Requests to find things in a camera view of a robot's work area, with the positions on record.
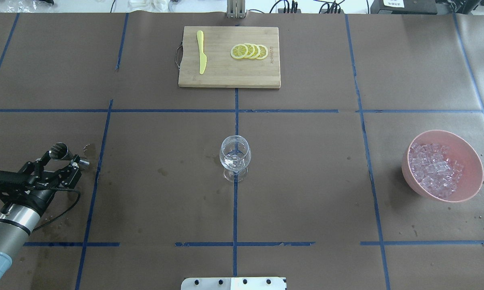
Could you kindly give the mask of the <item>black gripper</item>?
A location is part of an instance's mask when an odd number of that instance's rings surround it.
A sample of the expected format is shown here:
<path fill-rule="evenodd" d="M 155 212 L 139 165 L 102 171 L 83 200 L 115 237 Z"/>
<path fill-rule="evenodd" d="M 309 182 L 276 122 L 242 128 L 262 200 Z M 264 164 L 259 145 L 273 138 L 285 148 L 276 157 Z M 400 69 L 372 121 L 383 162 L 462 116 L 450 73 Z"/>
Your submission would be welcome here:
<path fill-rule="evenodd" d="M 26 173 L 37 178 L 34 186 L 30 189 L 33 191 L 58 191 L 73 192 L 77 194 L 76 202 L 81 198 L 80 191 L 75 187 L 80 180 L 82 173 L 79 167 L 81 157 L 79 155 L 65 156 L 58 160 L 68 161 L 69 164 L 59 170 L 46 170 L 45 166 L 52 160 L 50 152 L 46 151 L 41 158 L 33 162 L 26 162 L 18 173 Z"/>

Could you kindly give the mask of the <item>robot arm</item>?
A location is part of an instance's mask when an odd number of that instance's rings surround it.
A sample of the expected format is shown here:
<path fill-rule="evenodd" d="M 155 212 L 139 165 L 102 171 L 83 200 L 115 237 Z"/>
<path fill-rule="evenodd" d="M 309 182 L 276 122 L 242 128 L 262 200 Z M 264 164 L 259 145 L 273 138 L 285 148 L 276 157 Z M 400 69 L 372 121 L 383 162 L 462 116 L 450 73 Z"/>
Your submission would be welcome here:
<path fill-rule="evenodd" d="M 0 170 L 0 279 L 11 267 L 24 243 L 38 225 L 58 192 L 81 193 L 75 189 L 81 178 L 81 166 L 89 161 L 72 154 L 67 147 L 52 147 L 17 172 Z"/>

